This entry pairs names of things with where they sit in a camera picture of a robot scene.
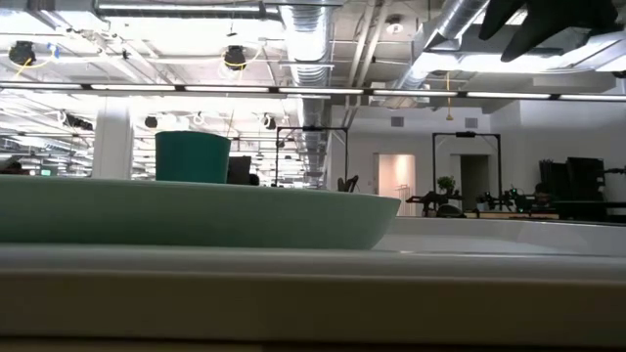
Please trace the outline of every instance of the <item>ceiling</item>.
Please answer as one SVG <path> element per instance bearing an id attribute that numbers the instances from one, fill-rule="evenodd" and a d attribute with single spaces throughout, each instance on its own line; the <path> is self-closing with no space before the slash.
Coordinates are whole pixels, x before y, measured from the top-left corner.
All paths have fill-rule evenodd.
<path id="1" fill-rule="evenodd" d="M 390 5 L 388 13 L 401 16 L 403 30 L 395 34 L 382 31 L 374 52 L 375 61 L 367 71 L 366 84 L 394 81 L 410 67 L 414 34 L 420 23 L 439 15 L 442 3 L 443 0 L 398 0 Z M 356 40 L 360 30 L 364 30 L 366 6 L 366 0 L 348 0 L 334 11 L 332 49 L 328 62 L 332 65 L 333 86 L 346 84 L 355 55 Z M 285 31 L 280 22 L 147 17 L 106 18 L 100 21 L 72 12 L 64 13 L 60 18 L 43 16 L 42 21 L 27 12 L 9 10 L 5 10 L 2 15 L 1 81 L 291 85 L 292 62 L 287 54 Z M 81 29 L 77 27 L 78 23 L 89 30 L 78 32 L 68 29 Z M 21 67 L 11 62 L 8 56 L 11 47 L 19 40 L 32 41 L 36 53 L 35 67 L 28 67 L 21 72 Z M 223 54 L 232 45 L 245 48 L 248 65 L 243 71 L 231 71 L 223 64 Z M 593 79 L 589 75 L 574 77 L 559 87 L 601 92 L 611 88 L 610 82 L 614 83 L 610 73 L 594 72 Z M 554 89 L 549 84 L 552 77 L 541 80 L 545 77 L 538 74 L 452 71 L 448 76 L 431 74 L 426 84 L 432 89 L 446 89 L 449 84 L 452 90 Z M 595 82 L 594 85 L 589 85 L 590 81 Z M 579 86 L 572 82 L 582 83 Z M 0 162 L 3 156 L 6 159 L 17 151 L 49 152 L 60 155 L 52 159 L 68 161 L 73 158 L 80 160 L 80 166 L 84 166 L 71 170 L 72 162 L 65 162 L 67 172 L 60 173 L 88 175 L 93 155 L 93 133 L 76 131 L 75 128 L 62 125 L 59 122 L 59 111 L 64 110 L 96 125 L 98 106 L 102 99 L 92 95 L 3 91 L 0 93 L 0 135 L 4 137 L 0 138 Z M 134 97 L 131 106 L 136 122 L 135 134 L 139 136 L 135 143 L 135 177 L 153 177 L 154 163 L 151 161 L 154 158 L 156 132 L 190 129 L 247 138 L 243 146 L 241 143 L 234 144 L 234 148 L 248 150 L 248 154 L 254 152 L 254 155 L 259 150 L 267 152 L 267 157 L 264 157 L 267 162 L 256 160 L 255 167 L 267 170 L 261 175 L 262 181 L 271 182 L 271 173 L 276 166 L 269 151 L 275 146 L 271 140 L 275 132 L 266 130 L 259 119 L 269 115 L 276 119 L 278 125 L 297 126 L 297 102 L 295 98 Z M 446 99 L 431 99 L 425 106 L 438 110 L 447 104 Z M 486 111 L 491 104 L 491 101 L 483 100 L 452 102 L 454 107 L 483 108 Z M 161 122 L 158 128 L 146 127 L 144 120 L 149 115 L 156 116 Z M 15 137 L 19 132 L 62 133 L 67 134 L 67 137 Z M 69 136 L 76 133 L 81 137 Z M 288 142 L 286 151 L 298 156 L 297 152 L 302 148 L 299 143 L 301 139 L 297 133 L 293 137 L 294 141 Z M 289 167 L 297 170 L 294 175 L 301 177 L 305 172 L 306 164 L 297 161 L 297 157 L 286 163 L 292 164 Z M 298 186 L 302 185 L 300 178 L 292 179 Z"/>

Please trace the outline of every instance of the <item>white pillar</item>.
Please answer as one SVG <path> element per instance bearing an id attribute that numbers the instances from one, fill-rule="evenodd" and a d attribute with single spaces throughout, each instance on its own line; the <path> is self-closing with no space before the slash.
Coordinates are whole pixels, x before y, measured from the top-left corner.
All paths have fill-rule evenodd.
<path id="1" fill-rule="evenodd" d="M 102 98 L 96 122 L 93 178 L 130 180 L 133 124 L 128 102 L 128 98 Z"/>

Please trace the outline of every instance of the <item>teal cup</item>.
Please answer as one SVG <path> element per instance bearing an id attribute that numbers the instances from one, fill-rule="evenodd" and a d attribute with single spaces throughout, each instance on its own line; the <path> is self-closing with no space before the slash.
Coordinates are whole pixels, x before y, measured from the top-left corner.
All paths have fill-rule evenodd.
<path id="1" fill-rule="evenodd" d="M 156 180 L 225 184 L 231 141 L 191 131 L 156 134 Z"/>

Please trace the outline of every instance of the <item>mint green tray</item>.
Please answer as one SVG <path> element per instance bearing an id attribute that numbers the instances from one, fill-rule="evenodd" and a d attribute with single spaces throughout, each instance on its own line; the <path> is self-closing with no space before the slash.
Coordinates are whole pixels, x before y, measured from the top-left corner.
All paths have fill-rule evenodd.
<path id="1" fill-rule="evenodd" d="M 399 203 L 253 186 L 0 176 L 0 242 L 370 249 Z"/>

